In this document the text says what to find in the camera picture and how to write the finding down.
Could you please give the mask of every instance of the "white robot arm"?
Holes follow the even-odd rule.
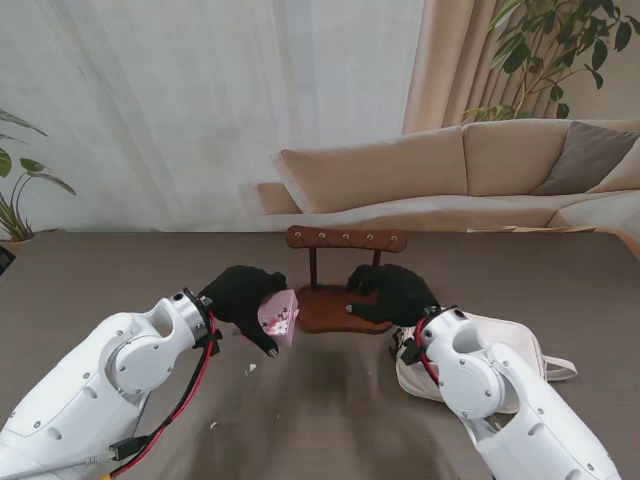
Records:
[[[416,342],[423,363],[437,365],[444,401],[496,480],[621,480],[600,441],[560,395],[512,348],[484,345],[460,310],[421,322]],[[514,396],[520,409],[506,426],[487,420]]]
[[[102,321],[11,413],[0,432],[0,479],[108,474],[117,466],[104,464],[117,456],[110,446],[134,434],[151,391],[209,333],[202,303],[186,289],[147,313]]]

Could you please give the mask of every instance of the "white handbag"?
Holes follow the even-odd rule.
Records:
[[[533,332],[520,323],[481,317],[465,312],[466,317],[478,326],[478,333],[485,344],[502,342],[518,352],[525,361],[546,381],[566,380],[575,377],[578,372],[575,365],[562,358],[543,355],[540,344]],[[415,327],[403,328],[399,332],[399,350],[396,353],[396,374],[402,389],[416,397],[442,402],[438,386],[431,380],[422,363],[406,365],[402,353],[406,347],[404,342],[413,338]],[[505,405],[499,413],[515,413],[518,411],[517,401]]]

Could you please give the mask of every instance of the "black glove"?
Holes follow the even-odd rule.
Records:
[[[377,290],[376,303],[354,303],[347,305],[347,311],[373,323],[390,321],[400,327],[415,327],[425,317],[426,308],[440,309],[422,277],[398,265],[360,265],[349,277],[347,291],[358,287],[363,297]]]
[[[208,309],[218,320],[234,323],[264,353],[276,357],[278,345],[262,330],[258,308],[267,295],[286,288],[287,279],[280,272],[269,274],[256,267],[235,265],[222,272],[198,297],[204,295],[211,300]]]

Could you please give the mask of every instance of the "pink box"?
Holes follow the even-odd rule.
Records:
[[[298,317],[298,298],[293,290],[281,290],[268,297],[258,309],[258,322],[278,345],[291,346]],[[234,327],[232,335],[240,335]]]

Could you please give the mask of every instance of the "wooden stand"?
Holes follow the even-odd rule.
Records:
[[[307,333],[357,332],[378,334],[391,328],[391,322],[373,324],[350,315],[345,307],[354,302],[374,303],[376,295],[362,298],[347,293],[344,286],[318,284],[318,248],[358,248],[373,250],[373,265],[380,265],[382,252],[401,252],[407,246],[407,234],[396,230],[332,230],[292,226],[286,242],[291,248],[309,249],[309,285],[296,294],[300,313],[296,325]]]

